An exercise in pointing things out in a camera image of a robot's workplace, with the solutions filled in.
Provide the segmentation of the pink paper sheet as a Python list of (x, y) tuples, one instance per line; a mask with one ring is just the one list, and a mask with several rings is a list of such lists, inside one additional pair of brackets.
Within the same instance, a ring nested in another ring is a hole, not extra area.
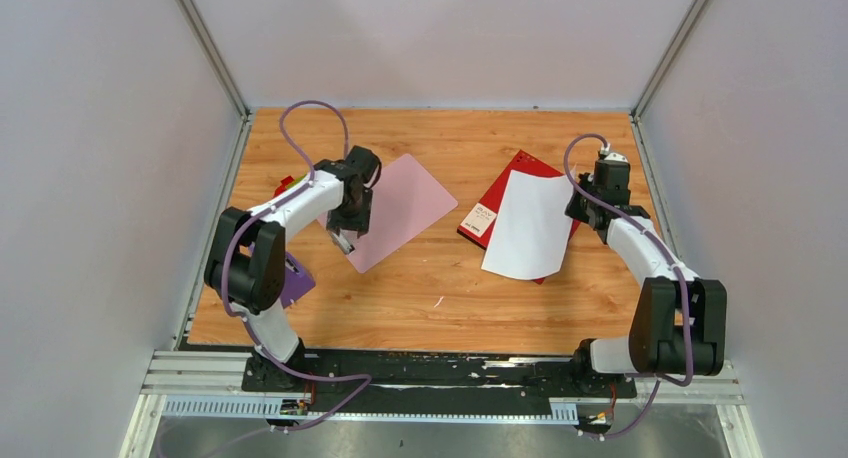
[(369, 231), (344, 236), (347, 260), (364, 274), (458, 206), (457, 199), (415, 157), (404, 154), (383, 168), (374, 187)]

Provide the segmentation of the printed paper sheet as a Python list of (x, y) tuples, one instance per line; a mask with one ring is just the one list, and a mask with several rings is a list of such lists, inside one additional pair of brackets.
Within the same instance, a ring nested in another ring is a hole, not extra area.
[(544, 279), (562, 267), (572, 229), (565, 175), (509, 175), (481, 269), (515, 280)]

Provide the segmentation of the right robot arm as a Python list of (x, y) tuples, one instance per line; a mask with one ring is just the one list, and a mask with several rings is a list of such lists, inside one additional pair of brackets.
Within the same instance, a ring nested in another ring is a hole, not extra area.
[(582, 173), (566, 208), (615, 251), (641, 291), (627, 335), (585, 339), (571, 381), (596, 395), (611, 374), (714, 376), (724, 367), (727, 290), (678, 260), (657, 236), (647, 211), (630, 204), (630, 164), (611, 153)]

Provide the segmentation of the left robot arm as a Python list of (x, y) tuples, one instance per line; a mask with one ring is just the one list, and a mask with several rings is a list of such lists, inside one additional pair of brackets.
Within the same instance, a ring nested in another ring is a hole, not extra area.
[(286, 282), (289, 241), (318, 218), (344, 254), (355, 247), (350, 235), (370, 228), (373, 187), (382, 162), (355, 146), (341, 160), (321, 160), (303, 183), (250, 210), (225, 209), (219, 216), (204, 283), (214, 289), (231, 316), (240, 318), (259, 353), (271, 360), (268, 378), (283, 391), (298, 389), (306, 364), (302, 341), (280, 302)]

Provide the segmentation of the red folder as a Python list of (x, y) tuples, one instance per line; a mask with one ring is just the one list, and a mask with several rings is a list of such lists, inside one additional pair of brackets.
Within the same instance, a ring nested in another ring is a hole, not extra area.
[[(457, 228), (457, 232), (460, 235), (481, 247), (484, 250), (484, 254), (489, 245), (495, 219), (500, 209), (509, 175), (512, 171), (520, 171), (539, 177), (556, 177), (564, 175), (563, 172), (555, 169), (529, 153), (523, 150), (518, 151), (506, 165), (504, 170), (498, 175), (493, 184), (486, 192), (484, 192), (483, 196), (466, 214), (465, 218), (460, 222)], [(569, 240), (576, 232), (578, 226), (579, 223), (572, 219), (572, 229)], [(540, 284), (545, 279), (546, 278), (532, 281)]]

